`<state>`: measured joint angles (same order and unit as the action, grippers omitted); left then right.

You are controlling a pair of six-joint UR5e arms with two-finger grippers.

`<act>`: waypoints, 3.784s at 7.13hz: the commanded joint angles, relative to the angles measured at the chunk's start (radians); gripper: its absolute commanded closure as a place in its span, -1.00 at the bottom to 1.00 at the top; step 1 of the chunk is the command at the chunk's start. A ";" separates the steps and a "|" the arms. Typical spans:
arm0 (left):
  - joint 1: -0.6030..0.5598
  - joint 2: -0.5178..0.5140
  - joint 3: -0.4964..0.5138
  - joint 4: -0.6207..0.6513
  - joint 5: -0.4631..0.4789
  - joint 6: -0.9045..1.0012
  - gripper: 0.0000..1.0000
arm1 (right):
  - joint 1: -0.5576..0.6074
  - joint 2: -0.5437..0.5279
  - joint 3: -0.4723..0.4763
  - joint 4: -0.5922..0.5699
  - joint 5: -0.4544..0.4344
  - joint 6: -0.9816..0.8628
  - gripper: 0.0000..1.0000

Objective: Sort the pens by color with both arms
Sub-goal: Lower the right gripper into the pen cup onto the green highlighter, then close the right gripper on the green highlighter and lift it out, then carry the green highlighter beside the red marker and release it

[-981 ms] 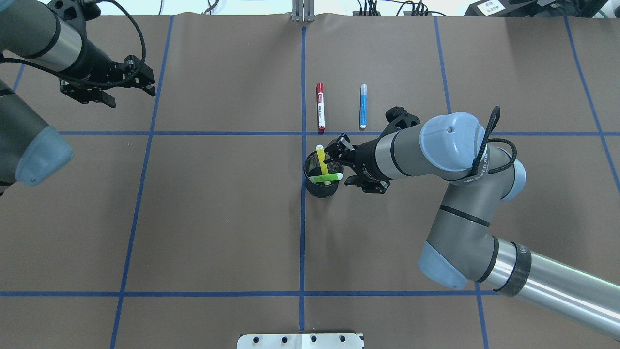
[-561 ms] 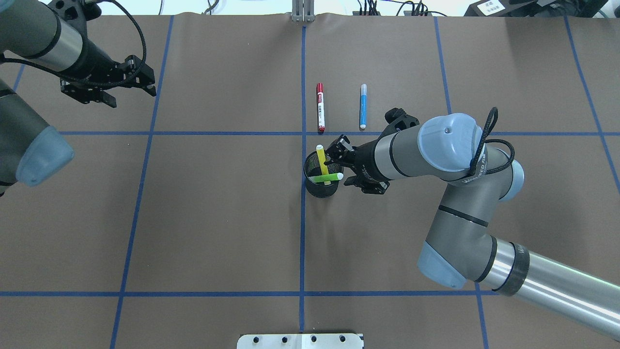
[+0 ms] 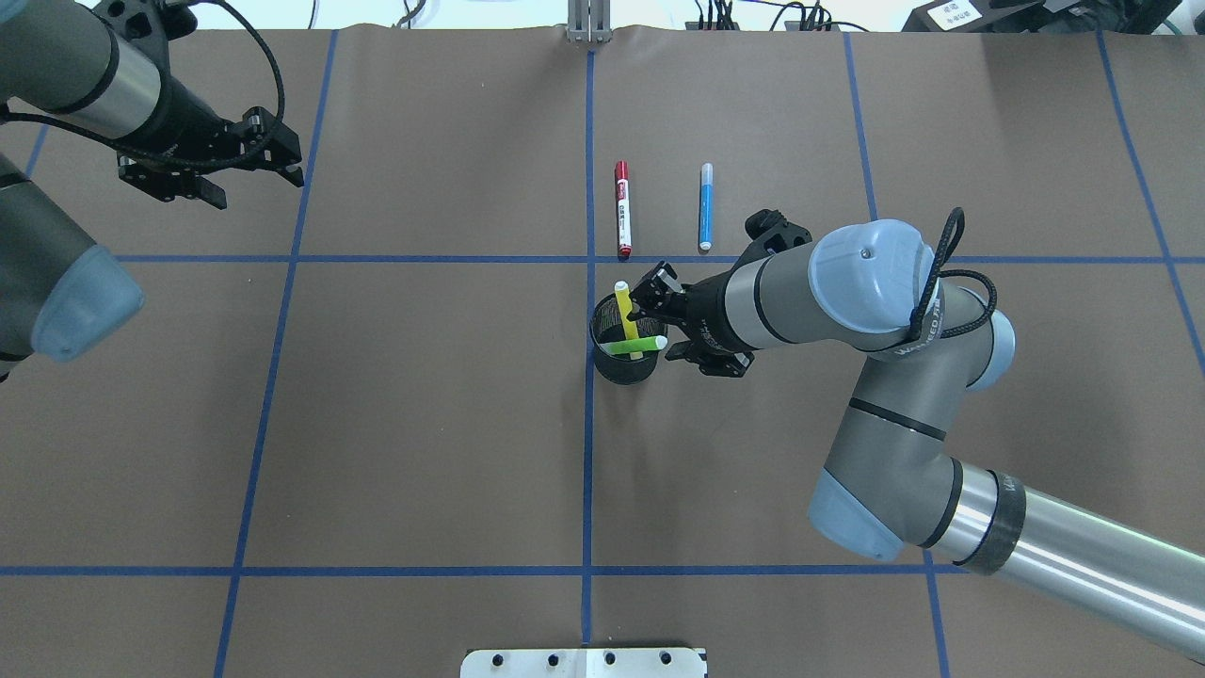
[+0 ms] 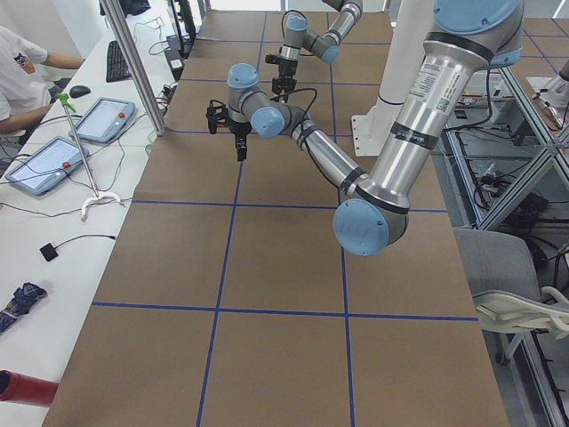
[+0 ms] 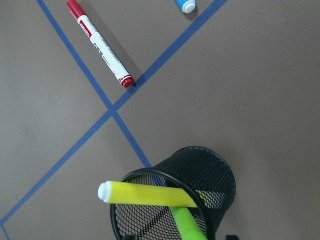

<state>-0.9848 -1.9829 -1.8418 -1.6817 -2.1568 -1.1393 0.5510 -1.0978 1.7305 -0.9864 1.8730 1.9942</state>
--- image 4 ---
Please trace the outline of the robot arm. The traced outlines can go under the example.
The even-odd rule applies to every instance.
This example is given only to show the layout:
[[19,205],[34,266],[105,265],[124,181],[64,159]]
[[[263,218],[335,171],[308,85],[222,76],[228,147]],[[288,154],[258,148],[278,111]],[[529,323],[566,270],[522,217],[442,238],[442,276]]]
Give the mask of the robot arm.
[[352,160],[305,109],[271,100],[256,69],[237,63],[228,72],[231,132],[243,125],[268,139],[288,135],[345,201],[333,230],[347,251],[377,254],[405,233],[409,192],[472,75],[507,67],[521,50],[520,1],[437,1],[423,42],[424,60],[371,171]]
[[281,19],[283,42],[277,53],[265,57],[266,63],[278,66],[278,76],[272,78],[271,91],[281,102],[288,102],[288,96],[295,90],[301,50],[305,49],[325,64],[333,64],[339,55],[341,42],[364,11],[363,2],[359,0],[325,1],[325,4],[336,10],[339,16],[323,34],[311,29],[300,11],[288,11]]

